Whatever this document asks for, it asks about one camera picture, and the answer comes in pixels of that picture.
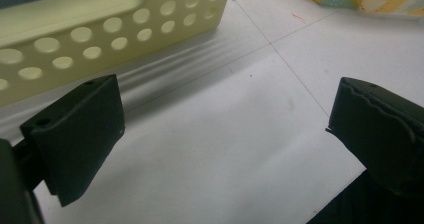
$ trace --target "light green basket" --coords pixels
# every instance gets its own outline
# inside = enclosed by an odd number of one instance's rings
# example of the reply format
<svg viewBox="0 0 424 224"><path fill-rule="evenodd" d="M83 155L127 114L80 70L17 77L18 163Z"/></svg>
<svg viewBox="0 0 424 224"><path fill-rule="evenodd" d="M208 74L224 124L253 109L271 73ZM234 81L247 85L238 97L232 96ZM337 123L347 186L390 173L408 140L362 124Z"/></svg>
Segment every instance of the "light green basket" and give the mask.
<svg viewBox="0 0 424 224"><path fill-rule="evenodd" d="M0 106L216 28L227 0L42 0L0 10Z"/></svg>

